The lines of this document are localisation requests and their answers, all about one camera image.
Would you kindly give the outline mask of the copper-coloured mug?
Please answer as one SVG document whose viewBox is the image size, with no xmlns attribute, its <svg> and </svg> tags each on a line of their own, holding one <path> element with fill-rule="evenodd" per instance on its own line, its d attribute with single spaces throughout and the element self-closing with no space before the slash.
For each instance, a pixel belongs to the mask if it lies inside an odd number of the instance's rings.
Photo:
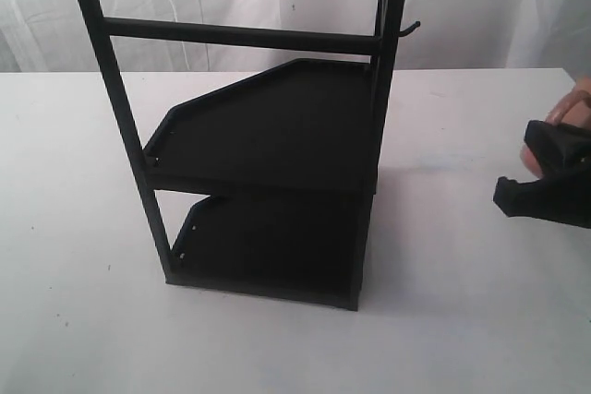
<svg viewBox="0 0 591 394">
<path fill-rule="evenodd" d="M 545 122 L 551 125 L 560 123 L 590 128 L 590 78 L 578 79 L 572 90 L 563 96 L 549 111 Z M 523 145 L 520 153 L 525 168 L 535 177 L 543 175 L 537 158 L 530 148 Z"/>
</svg>

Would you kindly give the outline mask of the black rack hook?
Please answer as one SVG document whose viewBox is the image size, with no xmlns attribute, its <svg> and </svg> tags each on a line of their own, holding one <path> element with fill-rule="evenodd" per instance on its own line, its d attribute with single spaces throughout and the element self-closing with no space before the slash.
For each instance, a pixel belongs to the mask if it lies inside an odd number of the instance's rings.
<svg viewBox="0 0 591 394">
<path fill-rule="evenodd" d="M 421 27 L 421 22 L 419 20 L 415 21 L 412 25 L 408 26 L 407 28 L 400 30 L 398 33 L 399 38 L 404 38 L 415 32 L 418 28 Z"/>
</svg>

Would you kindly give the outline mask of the black metal shelf rack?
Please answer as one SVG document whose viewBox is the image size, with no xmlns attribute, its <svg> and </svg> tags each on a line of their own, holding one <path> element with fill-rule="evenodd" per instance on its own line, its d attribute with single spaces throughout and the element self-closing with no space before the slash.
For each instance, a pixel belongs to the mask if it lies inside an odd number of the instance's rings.
<svg viewBox="0 0 591 394">
<path fill-rule="evenodd" d="M 404 0 L 370 35 L 107 17 L 78 0 L 168 284 L 358 308 Z M 299 51 L 139 139 L 115 37 Z"/>
</svg>

